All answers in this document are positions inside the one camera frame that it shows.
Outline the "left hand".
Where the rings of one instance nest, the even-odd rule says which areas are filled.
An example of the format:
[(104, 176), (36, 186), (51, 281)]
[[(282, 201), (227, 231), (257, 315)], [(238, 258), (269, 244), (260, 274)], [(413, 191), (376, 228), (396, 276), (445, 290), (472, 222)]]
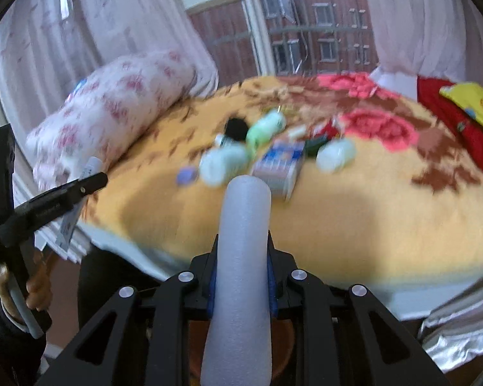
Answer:
[[(26, 304), (29, 309), (43, 311), (48, 310), (53, 299), (51, 290), (50, 273), (51, 269), (47, 267), (43, 253), (38, 249), (34, 249), (33, 255), (34, 274), (26, 284), (28, 297)], [(13, 322), (24, 326), (25, 323), (21, 314), (17, 310), (14, 301), (8, 291), (9, 271), (5, 264), (0, 264), (0, 298), (4, 307), (6, 316)]]

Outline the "left forearm black sleeve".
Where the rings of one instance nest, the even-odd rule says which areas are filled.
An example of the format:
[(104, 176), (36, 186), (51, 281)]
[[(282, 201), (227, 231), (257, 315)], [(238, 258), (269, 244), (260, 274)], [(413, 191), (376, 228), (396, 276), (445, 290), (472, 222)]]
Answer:
[(6, 315), (0, 298), (0, 385), (35, 385), (46, 336), (34, 339)]

